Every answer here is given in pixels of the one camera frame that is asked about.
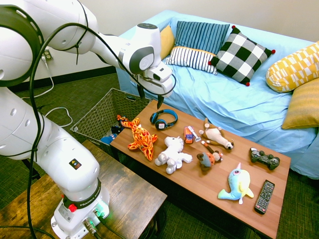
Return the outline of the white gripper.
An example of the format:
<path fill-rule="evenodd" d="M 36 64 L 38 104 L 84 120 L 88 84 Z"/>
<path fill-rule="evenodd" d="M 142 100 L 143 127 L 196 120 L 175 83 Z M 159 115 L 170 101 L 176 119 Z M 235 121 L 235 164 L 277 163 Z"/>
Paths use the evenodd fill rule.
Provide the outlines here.
<path fill-rule="evenodd" d="M 164 97 L 167 98 L 173 93 L 175 87 L 174 75 L 171 75 L 166 80 L 159 81 L 156 79 L 146 79 L 141 75 L 137 75 L 138 79 L 138 92 L 141 99 L 145 98 L 145 91 L 158 95 L 157 109 L 159 109 L 164 101 Z"/>

